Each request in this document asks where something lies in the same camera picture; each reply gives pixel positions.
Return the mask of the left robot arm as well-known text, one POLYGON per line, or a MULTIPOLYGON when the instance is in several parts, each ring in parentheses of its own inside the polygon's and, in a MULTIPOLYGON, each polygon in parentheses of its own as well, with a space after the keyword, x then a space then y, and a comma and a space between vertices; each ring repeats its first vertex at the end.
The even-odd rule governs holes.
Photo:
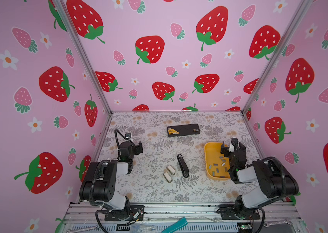
POLYGON ((135 145, 128 140, 119 145, 118 159, 92 162, 79 191, 80 200, 88 201, 91 206, 128 212, 129 198, 115 190, 116 178, 119 175, 130 174, 134 168, 134 157, 142 152, 142 142, 135 145))

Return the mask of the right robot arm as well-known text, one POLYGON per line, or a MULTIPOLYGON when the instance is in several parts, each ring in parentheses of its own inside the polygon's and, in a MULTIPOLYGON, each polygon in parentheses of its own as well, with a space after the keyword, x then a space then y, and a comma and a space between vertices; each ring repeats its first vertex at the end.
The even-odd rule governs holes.
POLYGON ((234 205, 220 205, 216 212, 222 216, 248 218, 264 206, 299 193, 297 181, 277 158, 267 157, 247 166, 246 147, 234 137, 229 146, 221 145, 220 153, 229 159, 227 172, 235 184, 258 182, 252 191, 238 196, 234 205))

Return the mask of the beige staple box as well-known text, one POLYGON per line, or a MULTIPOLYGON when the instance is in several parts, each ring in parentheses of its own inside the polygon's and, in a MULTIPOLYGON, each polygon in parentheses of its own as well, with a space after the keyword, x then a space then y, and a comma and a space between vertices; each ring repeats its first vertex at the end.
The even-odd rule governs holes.
POLYGON ((167 172, 169 172, 172 176, 176 174, 176 170, 173 168, 173 166, 168 165, 166 167, 166 169, 167 169, 167 172))
POLYGON ((164 172, 164 173, 163 173, 163 176, 164 176, 165 180, 166 180, 168 183, 171 183, 171 182, 172 182, 172 177, 171 177, 171 175, 170 175, 168 172, 164 172))

